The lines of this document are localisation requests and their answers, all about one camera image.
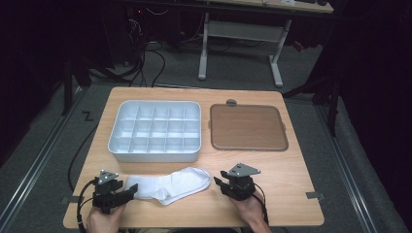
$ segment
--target sock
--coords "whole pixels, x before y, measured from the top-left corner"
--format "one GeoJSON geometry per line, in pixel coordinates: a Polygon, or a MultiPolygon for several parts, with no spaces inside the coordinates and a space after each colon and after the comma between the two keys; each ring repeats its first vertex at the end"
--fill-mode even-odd
{"type": "Polygon", "coordinates": [[[163,177],[129,176],[125,189],[138,183],[139,188],[134,194],[135,199],[155,198],[161,204],[169,205],[205,189],[210,181],[210,174],[206,170],[188,167],[163,177]]]}

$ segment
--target wrist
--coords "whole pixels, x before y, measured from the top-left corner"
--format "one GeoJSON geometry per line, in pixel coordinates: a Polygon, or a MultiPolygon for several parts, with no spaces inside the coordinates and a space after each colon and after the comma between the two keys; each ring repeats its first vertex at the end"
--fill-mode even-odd
{"type": "Polygon", "coordinates": [[[254,233],[267,233],[271,232],[269,225],[262,219],[255,219],[248,222],[254,233]]]}

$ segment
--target white plastic tray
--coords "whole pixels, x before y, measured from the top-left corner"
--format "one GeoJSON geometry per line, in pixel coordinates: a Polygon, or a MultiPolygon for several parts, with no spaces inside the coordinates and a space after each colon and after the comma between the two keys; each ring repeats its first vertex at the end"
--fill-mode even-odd
{"type": "Polygon", "coordinates": [[[119,162],[193,162],[201,147],[200,106],[129,100],[120,105],[109,151],[119,162]]]}

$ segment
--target brown tray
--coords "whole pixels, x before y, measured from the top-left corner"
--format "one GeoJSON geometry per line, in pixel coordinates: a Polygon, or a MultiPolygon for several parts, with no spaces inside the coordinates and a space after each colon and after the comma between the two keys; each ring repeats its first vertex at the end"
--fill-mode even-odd
{"type": "Polygon", "coordinates": [[[273,106],[215,104],[210,115],[212,145],[218,150],[288,148],[284,123],[273,106]]]}

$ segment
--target human hand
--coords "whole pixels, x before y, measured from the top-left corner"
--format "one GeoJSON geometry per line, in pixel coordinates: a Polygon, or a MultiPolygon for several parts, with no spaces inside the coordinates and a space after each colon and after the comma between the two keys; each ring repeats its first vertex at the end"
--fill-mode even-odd
{"type": "Polygon", "coordinates": [[[88,233],[118,233],[120,218],[126,204],[117,207],[111,214],[106,215],[99,208],[92,207],[87,217],[86,229],[88,233]]]}
{"type": "MultiPolygon", "coordinates": [[[[263,202],[263,196],[258,191],[254,195],[263,202]]],[[[252,196],[244,201],[230,198],[230,202],[233,203],[240,217],[249,224],[253,232],[272,232],[269,225],[264,221],[262,206],[255,197],[252,196]]]]}

